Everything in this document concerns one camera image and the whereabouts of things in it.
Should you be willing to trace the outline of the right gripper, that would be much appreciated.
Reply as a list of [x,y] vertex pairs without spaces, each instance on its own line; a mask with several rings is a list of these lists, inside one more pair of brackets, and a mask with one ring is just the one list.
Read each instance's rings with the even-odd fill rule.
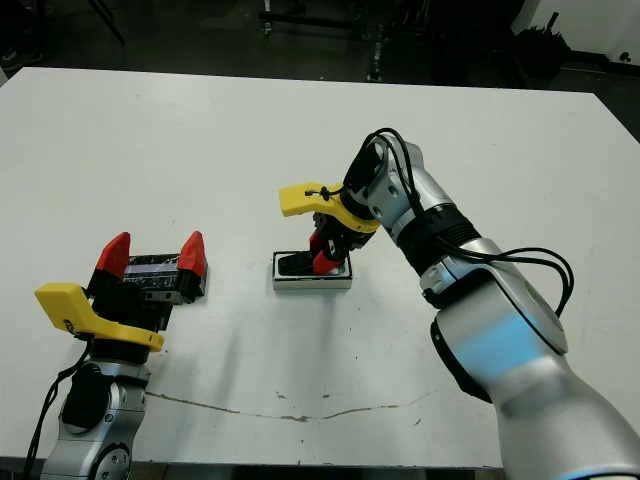
[[347,254],[364,246],[380,226],[342,183],[307,182],[279,190],[285,217],[311,214],[314,230],[309,238],[313,273],[329,275],[344,264]]

